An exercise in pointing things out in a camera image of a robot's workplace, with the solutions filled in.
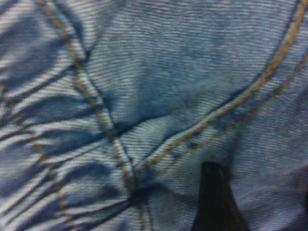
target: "jeans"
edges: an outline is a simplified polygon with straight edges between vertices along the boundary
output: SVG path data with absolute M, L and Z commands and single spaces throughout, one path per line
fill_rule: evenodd
M 0 230 L 189 231 L 200 168 L 308 231 L 308 0 L 0 1 Z

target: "seam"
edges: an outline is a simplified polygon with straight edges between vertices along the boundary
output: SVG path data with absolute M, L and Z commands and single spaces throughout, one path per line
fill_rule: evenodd
M 278 49 L 278 52 L 274 56 L 274 60 L 268 65 L 265 74 L 263 74 L 261 80 L 251 89 L 251 91 L 247 92 L 246 95 L 244 95 L 242 98 L 238 99 L 234 104 L 230 105 L 228 108 L 224 109 L 219 114 L 215 115 L 208 121 L 201 124 L 198 128 L 196 128 L 194 131 L 191 131 L 187 133 L 186 135 L 180 137 L 179 139 L 175 140 L 171 144 L 168 145 L 168 147 L 162 151 L 162 154 L 158 157 L 156 157 L 154 160 L 150 160 L 140 167 L 140 171 L 143 172 L 149 167 L 159 163 L 166 155 L 170 154 L 171 150 L 177 147 L 179 144 L 187 140 L 188 138 L 192 137 L 194 134 L 201 132 L 203 129 L 207 128 L 211 123 L 213 123 L 215 120 L 217 120 L 219 117 L 225 115 L 230 110 L 234 109 L 235 107 L 243 104 L 247 99 L 249 99 L 255 92 L 257 92 L 261 86 L 266 84 L 267 80 L 273 75 L 274 71 L 277 69 L 277 67 L 282 62 L 283 58 L 289 51 L 289 47 L 293 44 L 294 39 L 296 35 L 298 34 L 298 28 L 301 22 L 303 21 L 304 14 L 306 7 L 308 5 L 308 0 L 302 0 L 300 3 L 300 6 L 297 10 L 297 15 L 294 21 L 294 26 L 289 32 L 286 42 L 280 46 Z
M 62 37 L 64 38 L 64 42 L 67 46 L 67 49 L 70 53 L 70 56 L 72 57 L 73 63 L 74 63 L 74 68 L 75 69 L 81 69 L 82 68 L 82 64 L 77 56 L 77 54 L 74 52 L 73 46 L 71 44 L 70 38 L 68 36 L 68 34 L 66 33 L 62 23 L 60 22 L 59 19 L 56 18 L 55 14 L 48 8 L 47 3 L 45 0 L 37 0 L 38 4 L 42 6 L 44 13 L 51 19 L 52 23 L 60 30 L 60 33 L 62 35 Z M 100 111 L 100 106 L 96 103 L 96 101 L 94 99 L 92 99 L 92 97 L 90 96 L 90 94 L 88 93 L 88 91 L 86 90 L 86 88 L 82 85 L 82 83 L 79 80 L 79 76 L 77 75 L 77 73 L 75 74 L 75 79 L 76 79 L 76 86 L 77 88 L 83 93 L 83 95 L 85 96 L 85 98 L 89 101 L 90 105 L 92 105 L 92 107 L 95 109 L 95 113 L 98 117 L 98 121 L 99 124 L 101 125 L 101 127 L 103 128 L 103 130 L 107 133 L 107 135 L 111 138 L 112 140 L 112 149 L 113 149 L 113 153 L 115 155 L 115 157 L 117 158 L 117 160 L 120 162 L 121 166 L 122 166 L 122 171 L 123 171 L 123 175 L 124 175 L 124 179 L 126 181 L 126 184 L 128 186 L 128 189 L 130 191 L 130 194 L 132 194 L 132 192 L 134 191 L 134 186 L 129 178 L 129 172 L 128 169 L 125 165 L 124 160 L 122 159 L 122 157 L 120 156 L 118 149 L 116 148 L 115 145 L 115 134 L 108 128 L 102 114 Z M 146 219 L 144 216 L 144 212 L 143 212 L 143 208 L 141 205 L 136 204 L 137 208 L 140 211 L 140 230 L 144 231 L 146 229 Z
M 195 150 L 198 150 L 202 147 L 205 147 L 205 146 L 212 144 L 213 142 L 218 140 L 220 137 L 227 134 L 229 131 L 243 125 L 244 123 L 246 123 L 250 119 L 252 119 L 252 117 L 254 117 L 259 112 L 260 109 L 264 108 L 271 100 L 273 100 L 276 96 L 278 96 L 282 92 L 283 89 L 287 88 L 290 85 L 290 83 L 295 79 L 296 75 L 299 74 L 302 71 L 302 69 L 304 68 L 306 63 L 308 63 L 308 55 L 305 56 L 304 60 L 301 62 L 300 65 L 298 65 L 298 67 L 294 71 L 294 73 L 285 82 L 283 82 L 282 85 L 278 89 L 276 89 L 274 91 L 274 93 L 272 95 L 270 95 L 259 107 L 254 109 L 247 117 L 245 117 L 243 120 L 237 121 L 234 124 L 228 126 L 225 130 L 217 133 L 213 138 L 211 138 L 207 142 L 202 143 L 202 144 L 198 144 L 198 145 L 190 148 L 189 150 L 187 150 L 186 152 L 181 154 L 178 158 L 176 158 L 175 161 L 173 161 L 172 164 L 170 164 L 167 168 L 159 171 L 158 174 L 159 173 L 166 173 L 178 160 L 180 160 L 186 154 L 192 153 Z
M 4 84 L 0 83 L 0 88 L 1 88 L 2 91 L 5 91 L 5 85 Z M 14 106 L 15 106 L 15 103 L 12 100 L 10 100 L 10 99 L 5 98 L 4 94 L 2 95 L 2 98 L 3 98 L 6 106 L 12 110 L 14 108 Z M 67 213 L 64 197 L 63 197 L 63 194 L 61 193 L 62 187 L 61 187 L 60 183 L 58 183 L 57 180 L 56 180 L 56 174 L 54 173 L 54 169 L 55 168 L 54 168 L 54 165 L 49 162 L 47 152 L 45 151 L 43 146 L 38 143 L 38 140 L 34 136 L 33 132 L 27 129 L 27 127 L 25 125 L 24 117 L 20 113 L 15 114 L 14 117 L 15 117 L 15 119 L 17 119 L 17 122 L 21 126 L 22 131 L 25 134 L 30 136 L 30 141 L 31 141 L 32 145 L 36 148 L 37 152 L 40 154 L 39 160 L 48 169 L 48 175 L 49 175 L 49 177 L 51 179 L 53 187 L 55 188 L 56 194 L 58 196 L 58 203 L 59 203 L 60 210 L 61 210 L 62 214 L 68 220 L 69 229 L 70 228 L 76 228 L 76 226 L 73 224 L 73 217 L 72 217 L 72 215 Z

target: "black object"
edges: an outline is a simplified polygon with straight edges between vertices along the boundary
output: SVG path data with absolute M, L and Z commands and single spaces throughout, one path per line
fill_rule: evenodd
M 228 184 L 225 169 L 218 163 L 203 163 L 199 207 L 191 231 L 248 230 Z

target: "blue denim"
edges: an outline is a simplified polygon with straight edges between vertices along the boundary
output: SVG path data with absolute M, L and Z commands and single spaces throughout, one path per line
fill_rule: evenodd
M 0 230 L 189 231 L 200 168 L 308 231 L 308 0 L 0 1 Z

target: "double stitched seam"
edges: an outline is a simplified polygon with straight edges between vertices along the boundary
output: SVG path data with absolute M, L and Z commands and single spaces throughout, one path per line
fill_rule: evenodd
M 308 4 L 308 0 L 302 0 L 301 1 L 300 5 L 299 5 L 299 8 L 297 10 L 297 15 L 296 15 L 296 18 L 295 18 L 295 21 L 294 21 L 294 25 L 293 25 L 293 27 L 291 29 L 291 32 L 287 36 L 286 42 L 283 45 L 280 46 L 277 54 L 274 57 L 274 60 L 271 62 L 271 64 L 268 65 L 268 67 L 267 67 L 267 69 L 265 71 L 265 74 L 262 76 L 261 80 L 251 89 L 251 91 L 246 93 L 246 95 L 244 95 L 242 98 L 237 100 L 237 102 L 235 102 L 233 105 L 229 106 L 228 108 L 224 109 L 222 112 L 220 112 L 219 114 L 217 114 L 213 118 L 211 118 L 208 121 L 204 122 L 200 127 L 196 128 L 194 131 L 191 131 L 188 134 L 186 134 L 186 135 L 182 136 L 181 138 L 179 138 L 179 139 L 175 140 L 174 142 L 172 142 L 162 152 L 162 155 L 156 157 L 154 160 L 150 160 L 150 161 L 144 163 L 140 167 L 139 174 L 144 172 L 149 167 L 159 163 L 166 155 L 170 154 L 172 149 L 177 147 L 179 144 L 181 144 L 182 142 L 184 142 L 188 138 L 192 137 L 194 134 L 199 133 L 203 129 L 207 128 L 211 123 L 213 123 L 219 117 L 225 115 L 227 112 L 229 112 L 230 110 L 234 109 L 235 107 L 243 104 L 255 92 L 257 92 L 260 89 L 261 86 L 263 86 L 266 83 L 266 81 L 273 75 L 274 71 L 277 69 L 279 64 L 282 62 L 284 56 L 289 51 L 289 47 L 293 44 L 294 38 L 296 37 L 296 35 L 298 33 L 299 25 L 301 24 L 301 22 L 302 22 L 302 20 L 304 18 L 304 14 L 305 14 L 305 10 L 306 10 L 307 4 Z
M 74 49 L 73 49 L 73 46 L 71 44 L 70 38 L 69 38 L 68 34 L 66 33 L 62 23 L 60 22 L 59 19 L 56 18 L 54 13 L 48 8 L 45 0 L 38 0 L 38 3 L 42 6 L 43 11 L 51 19 L 52 23 L 60 30 L 61 35 L 64 38 L 65 44 L 66 44 L 66 46 L 67 46 L 67 48 L 69 50 L 69 53 L 70 53 L 70 55 L 71 55 L 71 57 L 73 59 L 75 69 L 81 69 L 82 65 L 81 65 L 81 63 L 79 61 L 78 56 L 74 52 Z M 116 148 L 116 145 L 115 145 L 115 138 L 116 138 L 116 136 L 108 128 L 108 126 L 107 126 L 106 122 L 104 121 L 104 118 L 103 118 L 103 116 L 101 114 L 101 110 L 100 110 L 99 105 L 90 96 L 90 94 L 88 93 L 87 89 L 79 81 L 79 77 L 78 77 L 77 73 L 75 74 L 75 78 L 76 78 L 76 85 L 77 85 L 78 89 L 83 93 L 83 95 L 86 97 L 86 99 L 89 101 L 89 103 L 93 106 L 93 108 L 95 109 L 96 115 L 98 117 L 99 124 L 102 126 L 104 131 L 107 133 L 107 135 L 112 140 L 112 150 L 113 150 L 113 153 L 114 153 L 115 157 L 117 158 L 117 160 L 120 162 L 120 164 L 122 166 L 122 171 L 123 171 L 123 175 L 124 175 L 126 184 L 127 184 L 128 188 L 129 188 L 130 195 L 132 195 L 132 193 L 135 190 L 135 188 L 134 188 L 134 186 L 131 183 L 131 180 L 129 178 L 129 173 L 128 173 L 128 169 L 127 169 L 127 167 L 125 165 L 125 161 L 122 159 L 122 157 L 119 154 L 119 151 Z M 136 204 L 136 207 L 140 211 L 140 230 L 144 231 L 145 230 L 145 226 L 146 226 L 146 219 L 145 219 L 145 216 L 144 216 L 143 208 L 139 204 Z
M 5 91 L 5 85 L 4 84 L 0 84 L 0 88 L 1 88 L 2 92 Z M 10 100 L 10 99 L 5 98 L 4 97 L 4 93 L 3 93 L 2 97 L 3 97 L 3 100 L 4 100 L 5 104 L 6 104 L 6 106 L 12 110 L 14 108 L 14 106 L 15 106 L 15 103 L 12 100 Z M 21 114 L 19 114 L 19 113 L 15 114 L 14 117 L 17 119 L 17 121 L 18 121 L 19 125 L 21 126 L 23 132 L 30 136 L 30 141 L 31 141 L 32 145 L 37 149 L 38 153 L 40 153 L 40 159 L 39 160 L 41 162 L 43 162 L 44 165 L 48 169 L 48 175 L 51 178 L 51 182 L 52 182 L 52 184 L 53 184 L 53 186 L 54 186 L 54 188 L 56 190 L 56 194 L 57 194 L 58 202 L 59 202 L 59 207 L 60 207 L 63 215 L 65 217 L 67 217 L 67 220 L 68 220 L 68 223 L 69 223 L 69 227 L 70 228 L 74 228 L 75 225 L 73 224 L 73 218 L 66 211 L 64 197 L 63 197 L 63 195 L 61 193 L 62 187 L 61 187 L 60 183 L 58 183 L 57 180 L 56 180 L 56 175 L 54 173 L 54 166 L 53 166 L 52 163 L 50 163 L 48 161 L 47 152 L 45 151 L 43 146 L 38 143 L 38 140 L 34 136 L 34 134 L 30 130 L 27 129 L 27 126 L 25 125 L 24 117 Z
M 167 172 L 179 159 L 181 159 L 186 154 L 189 154 L 189 153 L 191 153 L 191 152 L 193 152 L 197 149 L 200 149 L 202 147 L 205 147 L 205 146 L 212 144 L 213 142 L 218 140 L 221 136 L 225 135 L 227 132 L 239 127 L 240 125 L 243 125 L 246 122 L 248 122 L 253 116 L 255 116 L 259 112 L 260 109 L 265 107 L 272 99 L 274 99 L 276 96 L 278 96 L 282 92 L 283 89 L 285 89 L 286 87 L 288 87 L 290 85 L 290 83 L 295 79 L 296 75 L 303 70 L 303 68 L 304 68 L 304 66 L 307 62 L 308 62 L 308 55 L 305 56 L 304 60 L 297 67 L 297 69 L 294 71 L 294 73 L 285 82 L 283 82 L 283 84 L 278 89 L 276 89 L 271 96 L 269 96 L 259 107 L 257 107 L 255 110 L 253 110 L 243 120 L 240 120 L 240 121 L 235 122 L 234 124 L 228 126 L 225 130 L 219 132 L 218 134 L 216 134 L 212 139 L 208 140 L 207 142 L 202 143 L 202 144 L 198 144 L 198 145 L 194 146 L 193 148 L 190 148 L 189 150 L 184 152 L 182 155 L 180 155 L 174 162 L 172 162 L 172 164 L 170 166 L 161 170 L 160 173 Z

